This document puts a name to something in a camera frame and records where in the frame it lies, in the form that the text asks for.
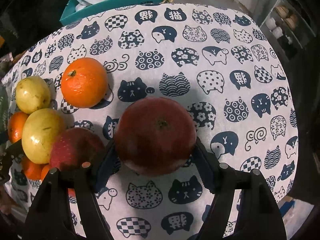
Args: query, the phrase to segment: white cup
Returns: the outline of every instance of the white cup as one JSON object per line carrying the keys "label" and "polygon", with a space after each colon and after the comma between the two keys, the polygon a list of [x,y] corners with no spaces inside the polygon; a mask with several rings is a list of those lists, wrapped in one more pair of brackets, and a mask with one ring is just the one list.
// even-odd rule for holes
{"label": "white cup", "polygon": [[282,29],[280,27],[275,28],[272,31],[272,34],[273,34],[273,36],[276,37],[276,39],[279,39],[281,36],[283,36],[283,32],[282,32]]}
{"label": "white cup", "polygon": [[269,18],[266,20],[266,26],[269,30],[273,31],[277,27],[275,19]]}

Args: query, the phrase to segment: red fruit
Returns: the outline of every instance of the red fruit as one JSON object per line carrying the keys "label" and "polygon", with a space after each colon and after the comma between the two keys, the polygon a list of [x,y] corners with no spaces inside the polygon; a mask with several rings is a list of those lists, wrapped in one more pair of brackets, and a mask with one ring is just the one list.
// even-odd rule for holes
{"label": "red fruit", "polygon": [[49,164],[60,171],[76,169],[103,150],[98,135],[86,128],[71,128],[61,133],[53,144]]}
{"label": "red fruit", "polygon": [[168,98],[144,98],[123,113],[114,136],[119,158],[147,176],[175,171],[189,158],[196,144],[190,114]]}

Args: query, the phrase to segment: apple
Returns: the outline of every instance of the apple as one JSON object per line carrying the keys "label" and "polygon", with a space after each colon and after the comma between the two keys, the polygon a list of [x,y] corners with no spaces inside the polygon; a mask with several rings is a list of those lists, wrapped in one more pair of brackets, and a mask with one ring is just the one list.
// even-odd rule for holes
{"label": "apple", "polygon": [[27,77],[20,80],[17,84],[16,103],[19,109],[26,114],[48,108],[50,100],[50,90],[41,77]]}
{"label": "apple", "polygon": [[58,135],[66,129],[63,118],[51,108],[33,112],[22,130],[22,148],[33,163],[46,164]]}
{"label": "apple", "polygon": [[120,160],[138,174],[158,176],[180,168],[196,144],[187,110],[168,98],[144,98],[122,114],[114,135]]}
{"label": "apple", "polygon": [[70,128],[61,133],[53,144],[50,166],[60,171],[77,169],[103,150],[104,145],[98,135],[86,128]]}

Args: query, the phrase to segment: table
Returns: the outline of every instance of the table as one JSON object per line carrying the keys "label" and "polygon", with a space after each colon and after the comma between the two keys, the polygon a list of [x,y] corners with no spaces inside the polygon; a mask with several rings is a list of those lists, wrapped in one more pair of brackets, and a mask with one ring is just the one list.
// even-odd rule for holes
{"label": "table", "polygon": [[[81,57],[100,61],[110,83],[104,99],[90,109],[71,106],[60,90],[63,71]],[[10,114],[18,111],[17,82],[31,75],[45,79],[51,107],[68,127],[90,129],[105,144],[132,102],[149,96],[176,100],[220,162],[241,171],[260,169],[277,201],[291,189],[298,130],[289,85],[274,50],[242,12],[194,4],[136,5],[67,25],[31,47],[3,78]],[[28,209],[40,181],[26,179],[19,161],[6,189]],[[115,239],[188,239],[199,231],[213,195],[192,159],[156,178],[116,166],[119,171],[96,195]],[[237,190],[225,236],[234,230],[239,195]],[[84,235],[75,198],[70,206],[76,232]]]}

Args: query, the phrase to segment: apple stem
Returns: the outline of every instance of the apple stem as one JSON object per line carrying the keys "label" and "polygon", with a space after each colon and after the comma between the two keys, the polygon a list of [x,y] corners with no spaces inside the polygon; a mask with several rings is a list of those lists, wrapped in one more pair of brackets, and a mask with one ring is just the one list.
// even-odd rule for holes
{"label": "apple stem", "polygon": [[76,71],[75,71],[75,70],[70,71],[70,72],[68,73],[68,76],[74,77],[75,75],[76,75]]}
{"label": "apple stem", "polygon": [[165,120],[158,120],[158,126],[159,128],[167,127],[168,123]]}

